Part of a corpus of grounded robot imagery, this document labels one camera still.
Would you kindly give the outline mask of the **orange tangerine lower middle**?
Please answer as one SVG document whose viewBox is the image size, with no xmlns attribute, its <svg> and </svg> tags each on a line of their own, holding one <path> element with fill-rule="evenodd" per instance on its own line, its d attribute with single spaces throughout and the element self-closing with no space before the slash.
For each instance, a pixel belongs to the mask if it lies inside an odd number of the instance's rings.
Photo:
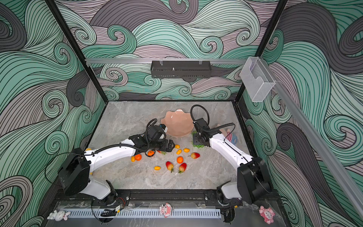
<svg viewBox="0 0 363 227">
<path fill-rule="evenodd" d="M 138 154 L 135 156 L 135 160 L 136 161 L 140 161 L 142 159 L 142 155 L 141 154 Z"/>
</svg>

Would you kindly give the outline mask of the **orange tangerine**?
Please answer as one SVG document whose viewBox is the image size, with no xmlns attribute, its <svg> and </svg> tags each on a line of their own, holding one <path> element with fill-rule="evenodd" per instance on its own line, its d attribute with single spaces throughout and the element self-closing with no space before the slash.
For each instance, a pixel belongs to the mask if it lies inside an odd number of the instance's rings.
<svg viewBox="0 0 363 227">
<path fill-rule="evenodd" d="M 140 161 L 142 159 L 142 155 L 141 154 L 138 154 L 135 156 L 135 160 L 136 161 Z"/>
<path fill-rule="evenodd" d="M 150 151 L 148 151 L 147 152 L 147 154 L 146 154 L 148 157 L 152 157 L 152 156 L 154 156 L 155 155 L 155 152 L 153 151 L 153 150 L 150 150 Z"/>
<path fill-rule="evenodd" d="M 177 158 L 177 163 L 178 163 L 178 164 L 182 164 L 182 163 L 183 163 L 183 161 L 184 161 L 184 160 L 183 160 L 183 157 L 178 157 L 178 158 Z"/>
</svg>

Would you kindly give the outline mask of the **orange tangerine right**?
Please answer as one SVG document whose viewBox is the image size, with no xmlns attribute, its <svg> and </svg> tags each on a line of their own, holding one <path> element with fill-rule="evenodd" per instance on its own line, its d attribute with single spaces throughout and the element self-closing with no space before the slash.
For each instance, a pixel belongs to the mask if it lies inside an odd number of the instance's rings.
<svg viewBox="0 0 363 227">
<path fill-rule="evenodd" d="M 184 160 L 183 160 L 183 157 L 178 157 L 178 158 L 177 158 L 177 163 L 178 163 L 178 164 L 182 164 L 182 163 L 183 163 L 183 161 L 184 161 Z"/>
</svg>

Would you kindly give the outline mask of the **aluminium rail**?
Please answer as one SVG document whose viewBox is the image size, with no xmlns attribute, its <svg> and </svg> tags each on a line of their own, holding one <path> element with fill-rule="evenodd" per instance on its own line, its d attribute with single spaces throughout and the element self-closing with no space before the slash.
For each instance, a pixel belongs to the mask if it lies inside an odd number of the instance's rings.
<svg viewBox="0 0 363 227">
<path fill-rule="evenodd" d="M 328 144 L 315 129 L 309 119 L 306 117 L 304 112 L 290 97 L 289 93 L 285 90 L 281 81 L 276 79 L 267 62 L 258 57 L 257 64 L 263 70 L 263 74 L 268 78 L 268 80 L 271 80 L 273 81 L 273 83 L 275 83 L 274 88 L 281 97 L 282 101 L 285 103 L 285 106 L 287 107 L 287 109 L 289 109 L 292 116 L 296 119 L 301 127 L 301 130 L 307 137 L 307 140 L 314 148 L 314 150 L 319 154 L 322 161 L 326 164 L 327 168 L 332 173 L 337 183 L 340 185 L 342 191 L 346 194 L 347 198 L 349 199 L 359 216 L 362 218 L 363 192 L 361 191 L 357 183 L 334 155 L 333 151 L 330 149 Z"/>
<path fill-rule="evenodd" d="M 180 59 L 180 58 L 86 58 L 87 64 L 151 64 L 152 61 L 209 61 L 211 64 L 238 65 L 246 63 L 246 59 Z"/>
</svg>

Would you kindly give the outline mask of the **black corner frame post left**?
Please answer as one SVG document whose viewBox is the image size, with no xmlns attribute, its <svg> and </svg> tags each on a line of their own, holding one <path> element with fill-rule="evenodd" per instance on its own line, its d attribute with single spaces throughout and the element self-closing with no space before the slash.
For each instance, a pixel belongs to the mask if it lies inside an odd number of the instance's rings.
<svg viewBox="0 0 363 227">
<path fill-rule="evenodd" d="M 68 42 L 70 43 L 73 51 L 75 52 L 75 55 L 80 60 L 83 68 L 85 69 L 87 75 L 89 76 L 90 80 L 94 84 L 95 88 L 97 89 L 99 95 L 101 96 L 103 102 L 107 105 L 108 104 L 108 98 L 106 94 L 104 93 L 100 83 L 97 80 L 97 77 L 91 67 L 89 67 L 86 63 L 86 58 L 81 51 L 80 47 L 78 46 L 75 38 L 73 37 L 71 30 L 69 29 L 65 19 L 63 18 L 60 10 L 58 9 L 55 1 L 51 0 L 45 0 L 45 3 L 47 4 L 49 10 L 51 11 L 53 17 L 57 21 L 58 25 L 60 26 L 61 30 L 63 31 L 65 37 L 67 38 Z"/>
</svg>

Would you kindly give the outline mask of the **clear plastic wall box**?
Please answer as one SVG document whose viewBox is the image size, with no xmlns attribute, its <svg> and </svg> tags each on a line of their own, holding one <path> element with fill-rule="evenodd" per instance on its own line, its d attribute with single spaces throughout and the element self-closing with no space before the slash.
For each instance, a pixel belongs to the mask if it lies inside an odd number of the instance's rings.
<svg viewBox="0 0 363 227">
<path fill-rule="evenodd" d="M 249 57 L 240 77 L 252 102 L 263 102 L 276 84 L 269 65 L 260 57 Z"/>
</svg>

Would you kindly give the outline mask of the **black wall shelf tray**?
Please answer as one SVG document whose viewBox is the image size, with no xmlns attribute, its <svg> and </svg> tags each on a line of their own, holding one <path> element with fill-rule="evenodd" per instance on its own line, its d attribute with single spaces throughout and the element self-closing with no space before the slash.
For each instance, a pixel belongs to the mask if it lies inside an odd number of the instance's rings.
<svg viewBox="0 0 363 227">
<path fill-rule="evenodd" d="M 210 78 L 212 73 L 209 61 L 152 61 L 151 75 L 157 79 L 184 79 L 192 81 L 198 78 Z"/>
</svg>

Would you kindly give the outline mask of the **pink pig figurine centre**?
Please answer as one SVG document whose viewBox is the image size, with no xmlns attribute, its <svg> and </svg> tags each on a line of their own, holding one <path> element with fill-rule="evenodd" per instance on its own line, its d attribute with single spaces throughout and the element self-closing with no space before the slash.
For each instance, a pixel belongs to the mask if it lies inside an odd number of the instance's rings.
<svg viewBox="0 0 363 227">
<path fill-rule="evenodd" d="M 169 203 L 162 204 L 159 207 L 159 213 L 164 218 L 170 217 L 171 216 L 171 213 L 172 213 L 172 210 L 173 210 L 173 207 Z"/>
</svg>

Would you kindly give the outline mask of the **black corner frame post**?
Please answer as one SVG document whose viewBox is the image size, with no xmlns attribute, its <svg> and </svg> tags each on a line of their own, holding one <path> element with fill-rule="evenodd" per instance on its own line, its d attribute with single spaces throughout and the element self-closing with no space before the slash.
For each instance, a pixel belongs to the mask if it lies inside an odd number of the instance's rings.
<svg viewBox="0 0 363 227">
<path fill-rule="evenodd" d="M 262 41 L 261 41 L 254 57 L 260 57 L 262 59 L 262 54 L 263 54 L 265 48 L 267 47 L 268 42 L 272 38 L 273 32 L 275 31 L 275 28 L 278 25 L 278 22 L 280 20 L 280 17 L 282 16 L 282 13 L 283 13 L 286 5 L 287 5 L 287 1 L 279 1 L 277 3 L 276 9 L 267 25 L 266 32 L 262 38 Z M 247 91 L 247 89 L 245 88 L 245 85 L 242 84 L 241 88 L 235 98 L 236 103 L 239 103 L 241 101 L 244 91 Z"/>
<path fill-rule="evenodd" d="M 45 0 L 45 3 L 47 4 L 49 10 L 51 11 L 53 17 L 57 21 L 58 25 L 60 26 L 61 30 L 63 31 L 65 37 L 67 38 L 68 42 L 70 43 L 73 51 L 75 52 L 75 55 L 80 60 L 83 68 L 85 69 L 87 75 L 89 76 L 90 80 L 94 84 L 95 88 L 97 89 L 99 95 L 101 96 L 103 102 L 107 105 L 108 104 L 108 98 L 106 94 L 104 93 L 100 83 L 97 80 L 97 77 L 91 67 L 89 67 L 86 63 L 86 58 L 81 51 L 80 47 L 78 46 L 75 38 L 73 37 L 71 30 L 69 29 L 65 19 L 63 18 L 60 10 L 58 9 L 55 1 L 51 0 Z"/>
</svg>

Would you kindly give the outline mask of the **black corner frame post right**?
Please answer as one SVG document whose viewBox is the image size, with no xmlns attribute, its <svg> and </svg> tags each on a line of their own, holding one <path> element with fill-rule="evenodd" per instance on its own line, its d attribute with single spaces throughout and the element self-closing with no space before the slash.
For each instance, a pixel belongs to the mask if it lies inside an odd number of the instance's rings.
<svg viewBox="0 0 363 227">
<path fill-rule="evenodd" d="M 272 38 L 273 32 L 275 31 L 275 28 L 278 25 L 278 22 L 280 20 L 280 17 L 282 16 L 282 13 L 283 13 L 286 5 L 287 5 L 287 1 L 279 1 L 277 3 L 276 9 L 267 25 L 266 32 L 262 38 L 262 41 L 261 41 L 254 57 L 260 57 L 262 59 L 262 54 L 263 54 L 265 48 L 267 47 L 268 42 Z M 235 98 L 236 103 L 239 103 L 241 101 L 244 91 L 247 91 L 247 89 L 245 88 L 245 85 L 242 84 L 241 88 Z"/>
</svg>

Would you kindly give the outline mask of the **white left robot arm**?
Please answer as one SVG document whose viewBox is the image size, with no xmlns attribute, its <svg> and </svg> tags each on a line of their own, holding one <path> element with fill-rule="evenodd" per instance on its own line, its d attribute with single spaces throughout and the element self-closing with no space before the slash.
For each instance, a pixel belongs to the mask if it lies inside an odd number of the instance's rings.
<svg viewBox="0 0 363 227">
<path fill-rule="evenodd" d="M 128 139 L 104 148 L 83 151 L 74 149 L 58 171 L 58 178 L 66 196 L 86 194 L 106 205 L 113 204 L 118 194 L 111 182 L 96 179 L 91 175 L 100 167 L 122 158 L 130 158 L 149 151 L 171 152 L 175 148 L 173 140 L 166 138 L 164 124 L 148 126 L 144 134 L 136 134 Z"/>
</svg>

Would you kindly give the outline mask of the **green grape bunch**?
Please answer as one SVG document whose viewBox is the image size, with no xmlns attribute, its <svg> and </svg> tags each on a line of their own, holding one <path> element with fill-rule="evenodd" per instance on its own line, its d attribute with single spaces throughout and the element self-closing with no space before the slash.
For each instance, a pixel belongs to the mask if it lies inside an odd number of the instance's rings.
<svg viewBox="0 0 363 227">
<path fill-rule="evenodd" d="M 193 147 L 195 147 L 195 148 L 203 148 L 203 147 L 205 147 L 203 144 L 201 144 L 199 142 L 197 136 L 198 136 L 198 133 L 196 131 L 193 131 L 192 132 L 192 137 L 193 137 L 192 144 L 193 144 Z"/>
</svg>

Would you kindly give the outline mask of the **aluminium rail right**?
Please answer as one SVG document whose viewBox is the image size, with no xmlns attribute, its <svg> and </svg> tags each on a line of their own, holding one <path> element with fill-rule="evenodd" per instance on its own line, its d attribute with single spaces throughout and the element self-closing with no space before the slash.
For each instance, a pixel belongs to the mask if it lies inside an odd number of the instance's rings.
<svg viewBox="0 0 363 227">
<path fill-rule="evenodd" d="M 271 80 L 273 81 L 273 83 L 275 83 L 274 88 L 281 97 L 282 101 L 285 103 L 285 106 L 287 107 L 287 109 L 289 109 L 292 116 L 296 119 L 301 127 L 301 130 L 307 137 L 307 140 L 314 148 L 314 150 L 319 154 L 322 161 L 326 164 L 327 168 L 332 173 L 337 183 L 340 185 L 342 191 L 346 194 L 347 198 L 349 199 L 359 216 L 362 218 L 363 192 L 361 191 L 357 183 L 334 155 L 333 151 L 330 149 L 328 144 L 315 129 L 309 119 L 306 117 L 304 112 L 290 97 L 289 93 L 285 90 L 281 81 L 276 79 L 267 62 L 258 57 L 257 64 L 263 70 L 263 74 L 268 78 L 268 80 Z"/>
</svg>

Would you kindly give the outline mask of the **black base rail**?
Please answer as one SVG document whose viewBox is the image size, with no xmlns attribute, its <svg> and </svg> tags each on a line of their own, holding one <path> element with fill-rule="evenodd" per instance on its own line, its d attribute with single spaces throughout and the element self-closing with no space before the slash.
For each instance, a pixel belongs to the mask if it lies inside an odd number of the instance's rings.
<svg viewBox="0 0 363 227">
<path fill-rule="evenodd" d="M 117 195 L 111 198 L 111 202 L 107 203 L 104 200 L 96 199 L 86 194 L 76 194 L 66 196 L 62 192 L 58 192 L 55 196 L 56 201 L 66 202 L 92 202 L 95 206 L 136 206 L 140 204 L 152 203 L 192 203 L 197 206 L 207 207 L 234 207 L 241 206 L 243 202 L 255 203 L 258 200 L 265 198 L 277 198 L 276 194 L 261 192 L 257 197 L 252 200 L 249 199 L 227 199 L 222 197 L 222 192 L 216 189 L 194 189 L 194 190 L 176 190 L 176 189 L 163 189 L 163 190 L 139 190 L 139 189 L 119 189 L 116 191 Z"/>
</svg>

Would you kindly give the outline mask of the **aluminium rail back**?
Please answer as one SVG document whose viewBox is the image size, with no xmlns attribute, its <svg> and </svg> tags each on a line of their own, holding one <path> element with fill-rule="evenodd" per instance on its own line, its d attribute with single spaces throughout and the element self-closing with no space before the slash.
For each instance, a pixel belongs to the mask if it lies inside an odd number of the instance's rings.
<svg viewBox="0 0 363 227">
<path fill-rule="evenodd" d="M 86 58 L 87 64 L 151 64 L 152 61 L 209 61 L 211 64 L 238 65 L 246 63 L 246 59 L 180 59 L 180 58 Z"/>
</svg>

